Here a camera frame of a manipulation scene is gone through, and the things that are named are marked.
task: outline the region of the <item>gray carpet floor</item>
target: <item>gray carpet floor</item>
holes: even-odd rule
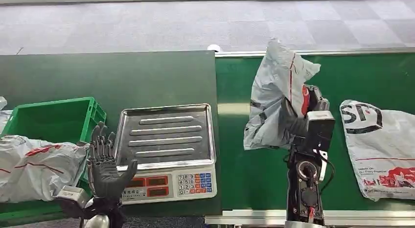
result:
[[[187,1],[0,6],[0,54],[415,46],[415,0]],[[64,219],[21,228],[74,228]],[[201,228],[201,217],[129,218],[129,227]]]

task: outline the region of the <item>package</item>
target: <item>package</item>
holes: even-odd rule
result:
[[[415,115],[346,100],[346,144],[362,195],[415,199]]]
[[[88,146],[1,137],[0,202],[50,201],[65,185],[76,186]]]
[[[7,100],[0,96],[0,111],[7,105]]]
[[[244,132],[245,150],[287,147],[303,128],[309,93],[304,82],[320,70],[290,51],[278,40],[268,43],[252,84],[249,122]]]

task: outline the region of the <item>green table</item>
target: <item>green table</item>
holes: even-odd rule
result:
[[[126,108],[209,103],[218,136],[213,51],[0,56],[0,93],[20,104],[93,96],[116,131]],[[219,155],[219,141],[216,154]],[[214,198],[126,205],[129,216],[221,214],[220,162]],[[0,204],[0,226],[64,218],[54,202]]]
[[[413,49],[396,49],[300,53],[303,58],[322,65],[321,71],[308,83],[321,89],[336,118],[328,151],[329,159],[336,167],[336,176],[322,197],[329,225],[375,225],[376,222],[378,225],[388,225],[388,222],[407,225],[398,222],[415,216],[411,212],[415,209],[415,201],[382,199],[373,202],[361,196],[347,153],[339,112],[342,101],[353,99],[381,109],[415,114],[415,102],[411,99],[415,84],[414,52]],[[224,214],[207,217],[209,224],[283,225],[285,220],[287,167],[282,158],[287,151],[244,151],[242,145],[249,117],[251,86],[263,55],[216,55]]]

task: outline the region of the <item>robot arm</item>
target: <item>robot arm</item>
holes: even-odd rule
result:
[[[286,227],[324,226],[319,183],[324,179],[328,162],[334,118],[318,88],[309,86],[308,89],[312,109],[307,113],[305,136],[294,138],[287,160]]]

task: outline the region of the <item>white device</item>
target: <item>white device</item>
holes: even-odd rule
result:
[[[123,204],[214,197],[215,146],[209,104],[123,110],[115,140],[117,169],[137,159]]]

